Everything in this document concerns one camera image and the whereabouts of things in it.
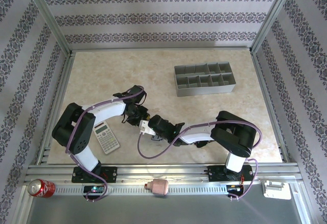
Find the metal frame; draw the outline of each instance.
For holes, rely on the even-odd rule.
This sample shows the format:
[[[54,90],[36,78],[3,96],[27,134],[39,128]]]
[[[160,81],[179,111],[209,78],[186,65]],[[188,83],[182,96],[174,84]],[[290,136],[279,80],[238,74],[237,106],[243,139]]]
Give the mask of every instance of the metal frame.
[[[45,0],[33,0],[36,4],[37,8],[39,9],[40,13],[42,14],[45,22],[51,29],[52,33],[55,35],[57,41],[59,42],[60,47],[63,49],[65,56],[69,56],[71,53],[71,49],[69,48],[69,44],[62,33],[57,21],[55,20],[51,10],[49,9],[48,5],[46,4]]]
[[[98,51],[128,51],[128,50],[202,50],[208,48],[149,48],[149,49],[97,49],[97,50],[73,50],[71,51],[69,45],[62,34],[54,16],[52,15],[48,5],[45,0],[34,0],[35,4],[39,8],[41,14],[43,15],[46,23],[49,25],[50,29],[57,38],[61,48],[64,50],[67,60],[65,62],[63,75],[59,83],[59,90],[56,94],[54,106],[50,114],[50,122],[45,130],[44,139],[41,144],[40,153],[37,158],[36,165],[31,165],[28,167],[27,174],[25,177],[24,185],[21,190],[21,194],[18,200],[18,205],[15,210],[13,217],[13,223],[26,223],[28,220],[29,212],[32,206],[33,197],[29,196],[27,193],[26,185],[33,179],[42,178],[45,180],[52,181],[58,187],[74,187],[82,186],[82,184],[73,184],[71,182],[71,177],[73,173],[73,168],[75,165],[48,165],[46,164],[49,152],[50,143],[52,140],[51,129],[53,128],[55,122],[60,114],[61,105],[64,99],[64,94],[68,85],[69,76],[73,67],[74,58],[77,52],[98,52]],[[270,30],[276,16],[281,10],[285,0],[275,0],[268,15],[261,26],[251,48],[250,52],[252,55],[252,60],[256,74],[258,76],[260,87],[263,91],[264,100],[268,109],[269,117],[272,123],[274,133],[276,135],[277,142],[279,143],[282,155],[286,162],[289,162],[288,153],[284,144],[284,140],[278,126],[273,106],[270,101],[267,87],[265,86],[264,78],[261,73],[258,60],[256,59],[255,53],[258,51],[262,41],[264,40],[266,34]],[[249,49],[246,47],[218,47],[219,49],[228,50],[244,50]],[[141,186],[145,182],[150,181],[154,178],[166,178],[169,180],[170,185],[176,186],[212,186],[217,184],[225,184],[225,182],[209,183],[208,176],[204,170],[208,165],[213,164],[149,164],[149,165],[107,165],[118,167],[117,171],[117,182],[115,186],[121,186],[123,188],[129,189],[132,186]],[[254,184],[260,184],[262,181],[271,180],[286,182],[290,184],[291,191],[295,199],[298,212],[303,223],[315,223],[311,213],[312,206],[310,205],[310,200],[306,188],[303,184],[303,179],[299,170],[297,163],[259,163],[258,175],[254,181]],[[72,193],[64,193],[63,195],[74,195]]]
[[[213,164],[150,164],[150,165],[106,165],[116,166],[117,182],[109,186],[132,189],[135,186],[142,186],[154,178],[165,178],[171,186],[207,187],[212,188],[226,182],[210,183],[205,170],[208,165]],[[250,164],[255,171],[255,164]],[[72,172],[75,165],[31,165],[27,170],[24,185],[27,185],[35,178],[42,178],[52,181],[58,188],[79,188],[82,184],[71,182]],[[303,223],[314,223],[311,211],[306,202],[303,179],[297,163],[259,163],[257,178],[254,184],[261,184],[263,181],[279,181],[289,183],[294,195]],[[62,192],[59,195],[71,196],[80,195],[71,191]],[[135,195],[133,191],[126,190],[123,195]],[[13,223],[26,223],[29,211],[32,206],[33,197],[27,193],[26,186],[21,191],[19,205],[16,208]]]
[[[51,130],[55,126],[55,123],[58,120],[60,114],[61,105],[63,102],[63,98],[65,96],[69,77],[71,75],[71,71],[73,68],[74,59],[75,59],[75,55],[72,57],[67,57],[67,60],[65,61],[61,79],[59,80],[59,89],[58,92],[56,93],[54,105],[50,113],[50,122],[48,123],[45,129],[39,155],[37,157],[37,161],[36,161],[37,165],[40,165],[42,162],[46,163],[44,159],[48,158],[49,151],[50,151],[50,142],[52,140]]]
[[[253,44],[251,46],[251,53],[256,53],[263,42],[264,38],[266,37],[270,27],[274,23],[277,15],[281,11],[283,4],[286,0],[275,0],[273,5],[271,6],[267,17],[265,18],[263,24],[261,25],[258,34],[256,35]]]
[[[285,142],[284,142],[284,139],[283,139],[283,136],[282,136],[282,132],[281,132],[280,127],[278,126],[276,114],[274,112],[274,108],[272,106],[272,103],[271,103],[271,100],[270,100],[270,97],[269,97],[268,89],[267,89],[267,87],[265,85],[265,80],[264,80],[264,77],[263,77],[262,72],[260,70],[259,62],[258,62],[255,54],[251,54],[251,56],[252,56],[254,69],[255,69],[256,75],[258,77],[259,85],[260,85],[260,88],[262,90],[262,94],[263,94],[263,97],[264,97],[264,100],[265,100],[265,103],[266,103],[268,115],[269,115],[269,118],[270,118],[270,121],[271,121],[272,129],[273,129],[273,131],[275,133],[275,136],[276,136],[278,146],[280,147],[280,149],[282,151],[282,156],[284,158],[284,161],[285,162],[290,162],[290,158],[288,156],[288,152],[287,152],[287,149],[286,149],[286,146],[285,146]]]

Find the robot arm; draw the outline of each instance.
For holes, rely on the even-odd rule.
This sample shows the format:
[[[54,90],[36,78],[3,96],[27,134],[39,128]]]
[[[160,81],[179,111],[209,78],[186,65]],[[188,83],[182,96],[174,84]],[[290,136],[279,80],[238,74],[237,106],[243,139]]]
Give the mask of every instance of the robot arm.
[[[148,109],[140,105],[140,102],[146,97],[146,93],[139,86],[135,85],[128,91],[117,93],[113,96],[118,97],[120,100],[103,105],[103,102],[101,102],[85,113],[69,147],[69,152],[75,155],[79,163],[94,174],[99,174],[101,163],[90,150],[88,141],[92,128],[106,119],[120,115],[127,116],[126,122],[133,126],[140,126],[141,132],[158,135],[166,139],[168,143],[172,143],[181,131],[189,127],[185,123],[173,125],[159,115],[155,115],[150,119],[147,113]],[[74,129],[73,123],[77,122],[87,108],[88,106],[81,107],[75,103],[68,105],[52,132],[53,138],[60,145],[67,147]],[[246,122],[226,111],[221,111],[216,119],[217,121],[236,120]],[[251,155],[255,134],[256,130],[250,126],[242,124],[216,124],[212,129],[210,127],[194,127],[180,136],[174,145],[180,146],[203,141],[216,141],[229,151],[226,161],[226,173],[229,171],[238,173],[241,171],[245,159]]]

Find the wall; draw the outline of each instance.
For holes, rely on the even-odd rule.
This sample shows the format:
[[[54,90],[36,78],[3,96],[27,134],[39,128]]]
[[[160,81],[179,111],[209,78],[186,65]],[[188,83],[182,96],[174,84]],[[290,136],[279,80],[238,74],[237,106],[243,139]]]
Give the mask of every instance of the wall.
[[[251,46],[274,0],[46,0],[71,48]]]
[[[326,0],[286,0],[256,55],[319,223],[327,222],[326,5]]]
[[[65,56],[32,0],[0,0],[0,29],[0,223],[10,223]]]

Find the white connector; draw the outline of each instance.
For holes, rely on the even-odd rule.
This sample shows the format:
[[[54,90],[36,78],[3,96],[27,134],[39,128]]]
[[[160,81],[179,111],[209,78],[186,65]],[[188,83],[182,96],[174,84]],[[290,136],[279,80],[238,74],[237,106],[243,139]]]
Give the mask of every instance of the white connector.
[[[155,132],[152,130],[152,128],[149,127],[148,123],[149,121],[141,120],[141,122],[139,123],[139,128],[141,129],[140,133],[142,133],[143,135],[147,133],[149,135],[155,136]]]
[[[262,182],[264,196],[279,199],[291,199],[290,186],[287,183],[265,181]]]

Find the white calculator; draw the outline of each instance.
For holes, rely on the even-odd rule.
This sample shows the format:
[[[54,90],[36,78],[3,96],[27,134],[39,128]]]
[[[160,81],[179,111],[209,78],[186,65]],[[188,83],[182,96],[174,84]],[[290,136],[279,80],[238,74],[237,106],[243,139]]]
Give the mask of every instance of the white calculator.
[[[120,148],[120,144],[118,143],[116,137],[113,135],[106,121],[96,125],[93,128],[93,132],[96,134],[96,137],[105,154],[109,154]]]

